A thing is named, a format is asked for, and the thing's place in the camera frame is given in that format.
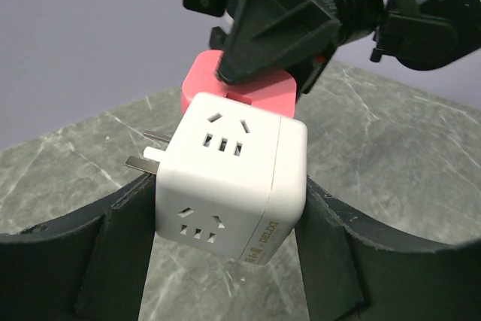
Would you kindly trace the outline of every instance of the wall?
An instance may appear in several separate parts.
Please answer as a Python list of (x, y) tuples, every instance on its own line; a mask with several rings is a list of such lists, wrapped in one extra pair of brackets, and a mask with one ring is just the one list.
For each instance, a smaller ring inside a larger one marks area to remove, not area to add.
[(391, 57), (384, 57), (381, 63), (370, 62), (369, 57), (373, 47), (374, 42), (370, 38), (366, 38), (340, 48), (335, 58), (435, 95), (481, 109), (481, 57), (479, 52), (445, 68), (419, 72), (405, 68)]
[(182, 0), (0, 8), (0, 150), (180, 84), (221, 23)]

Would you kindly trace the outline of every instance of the power socket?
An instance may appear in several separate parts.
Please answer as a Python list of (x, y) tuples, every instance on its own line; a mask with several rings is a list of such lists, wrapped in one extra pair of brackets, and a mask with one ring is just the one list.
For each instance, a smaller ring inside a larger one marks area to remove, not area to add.
[(160, 162), (156, 231), (168, 240), (263, 265), (300, 218), (307, 128), (297, 120), (197, 94)]

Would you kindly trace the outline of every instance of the metal prong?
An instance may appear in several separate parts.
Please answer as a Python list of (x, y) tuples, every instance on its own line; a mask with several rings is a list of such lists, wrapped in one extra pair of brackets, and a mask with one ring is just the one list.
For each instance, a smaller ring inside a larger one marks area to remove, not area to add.
[(156, 141), (161, 141), (164, 143), (170, 143), (172, 141), (172, 137), (170, 135), (161, 135), (160, 133), (154, 131), (145, 131), (144, 135), (148, 138), (152, 138)]
[(149, 159), (142, 159), (135, 156), (130, 156), (126, 160), (127, 167), (137, 169), (138, 171), (147, 172), (157, 175), (159, 169), (159, 162), (150, 161)]

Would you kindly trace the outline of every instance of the marble table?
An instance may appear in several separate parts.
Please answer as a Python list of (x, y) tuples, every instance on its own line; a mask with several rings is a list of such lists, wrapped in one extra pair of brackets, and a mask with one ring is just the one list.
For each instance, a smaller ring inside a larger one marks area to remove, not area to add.
[[(171, 134), (180, 88), (0, 153), (0, 233), (66, 214), (125, 185), (144, 130)], [(333, 62), (296, 117), (310, 176), (400, 230), (447, 243), (481, 236), (481, 112)], [(156, 238), (139, 320), (308, 320), (295, 239), (265, 267)]]

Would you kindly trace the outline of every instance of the pink plastic object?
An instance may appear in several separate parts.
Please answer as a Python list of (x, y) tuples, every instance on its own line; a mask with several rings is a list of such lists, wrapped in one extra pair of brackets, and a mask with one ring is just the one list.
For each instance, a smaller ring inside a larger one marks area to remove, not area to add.
[(294, 117), (296, 82), (286, 71), (276, 71), (240, 86), (229, 86), (216, 78), (216, 68), (222, 52), (208, 50), (197, 57), (182, 85), (181, 111), (187, 111), (197, 93), (207, 92)]

